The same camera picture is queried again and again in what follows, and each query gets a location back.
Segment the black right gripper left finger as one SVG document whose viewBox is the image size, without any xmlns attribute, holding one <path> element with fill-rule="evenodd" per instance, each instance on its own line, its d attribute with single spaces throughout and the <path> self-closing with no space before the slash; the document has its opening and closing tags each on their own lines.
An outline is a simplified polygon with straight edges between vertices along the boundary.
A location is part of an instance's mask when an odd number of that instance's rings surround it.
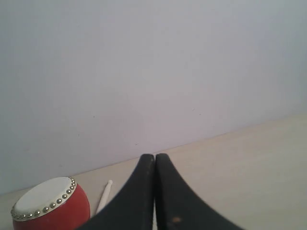
<svg viewBox="0 0 307 230">
<path fill-rule="evenodd" d="M 141 155 L 114 198 L 82 230 L 151 230 L 154 211 L 154 155 Z"/>
</svg>

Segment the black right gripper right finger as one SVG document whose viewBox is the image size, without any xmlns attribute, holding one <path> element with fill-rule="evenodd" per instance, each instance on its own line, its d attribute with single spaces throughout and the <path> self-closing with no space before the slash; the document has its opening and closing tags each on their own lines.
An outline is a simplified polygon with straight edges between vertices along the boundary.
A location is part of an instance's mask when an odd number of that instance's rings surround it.
<svg viewBox="0 0 307 230">
<path fill-rule="evenodd" d="M 240 230 L 207 205 L 165 153 L 155 157 L 155 211 L 159 230 Z"/>
</svg>

